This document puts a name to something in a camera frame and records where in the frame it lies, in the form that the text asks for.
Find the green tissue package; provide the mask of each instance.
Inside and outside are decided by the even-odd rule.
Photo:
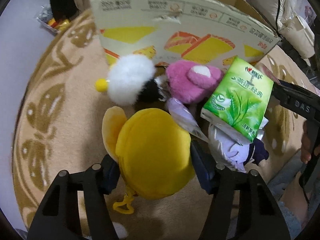
[[[257,136],[272,87],[270,78],[236,57],[202,108],[201,117],[240,145],[250,144]]]

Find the plush toy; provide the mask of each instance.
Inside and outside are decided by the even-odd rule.
[[[113,204],[120,213],[134,212],[135,195],[164,198],[194,177],[190,135],[161,109],[143,109],[127,119],[122,108],[109,108],[102,121],[102,137],[126,183],[124,200]]]
[[[156,67],[145,55],[129,54],[120,57],[110,67],[106,79],[97,80],[98,92],[107,91],[110,99],[119,106],[134,105],[138,101],[152,103],[164,100],[163,76],[154,78]]]
[[[213,66],[179,60],[166,69],[172,97],[184,104],[197,104],[212,95],[224,74]]]
[[[263,142],[257,138],[252,144],[241,146],[213,124],[209,126],[208,138],[210,152],[215,161],[240,172],[246,172],[244,165],[248,162],[255,162],[260,166],[269,158]]]

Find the beige blanket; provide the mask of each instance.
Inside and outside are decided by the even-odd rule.
[[[279,47],[262,61],[278,78],[315,92],[306,76]],[[95,91],[94,83],[107,72],[90,11],[74,20],[41,57],[27,87],[12,156],[16,197],[27,227],[60,170],[84,171],[106,154],[101,122],[106,109],[114,104],[106,95]],[[127,107],[125,112],[131,116],[135,109]],[[266,181],[300,148],[303,123],[303,118],[280,106],[269,109],[267,117],[270,122],[264,141],[270,158],[259,169]],[[111,219],[126,227],[128,239],[139,240],[197,239],[212,199],[196,178],[180,192],[161,200],[137,197],[133,215],[112,210],[112,203],[121,201],[123,195],[124,183],[120,179],[113,193],[106,196]],[[83,233],[89,234],[82,196],[79,209]]]

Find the pink plush toy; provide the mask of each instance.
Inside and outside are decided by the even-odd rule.
[[[179,60],[166,69],[171,95],[184,104],[197,104],[211,96],[224,73],[213,66]]]

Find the human hand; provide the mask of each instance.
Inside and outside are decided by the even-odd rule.
[[[301,139],[301,161],[305,164],[311,160],[311,153],[310,153],[310,139],[308,138],[308,131],[307,131],[307,122],[305,121],[303,124],[303,135]],[[314,154],[317,156],[320,153],[320,145],[317,146],[314,150]]]

